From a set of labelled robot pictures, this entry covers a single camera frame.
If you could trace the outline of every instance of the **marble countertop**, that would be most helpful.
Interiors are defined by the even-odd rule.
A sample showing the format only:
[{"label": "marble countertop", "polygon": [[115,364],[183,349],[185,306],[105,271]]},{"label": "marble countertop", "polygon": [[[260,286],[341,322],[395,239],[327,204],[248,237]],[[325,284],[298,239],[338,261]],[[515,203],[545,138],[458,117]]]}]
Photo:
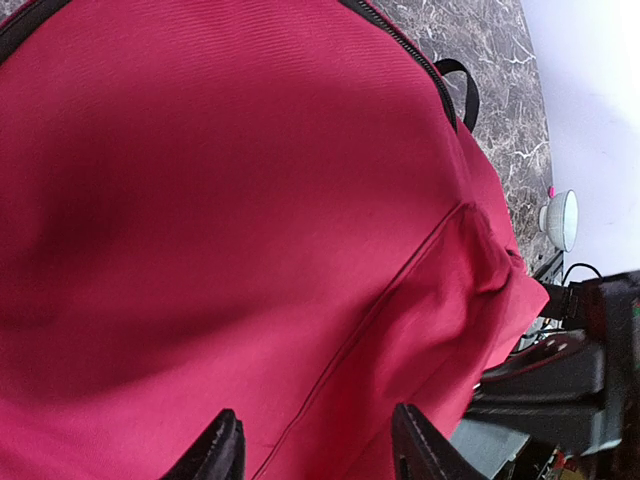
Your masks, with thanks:
[{"label": "marble countertop", "polygon": [[[538,212],[551,186],[551,155],[536,57],[520,1],[372,1],[428,58],[460,60],[475,78],[481,105],[474,136],[500,175],[520,251],[530,273],[535,272],[555,252],[538,231]],[[0,21],[22,3],[0,0]],[[460,108],[464,76],[454,73],[446,82]]]}]

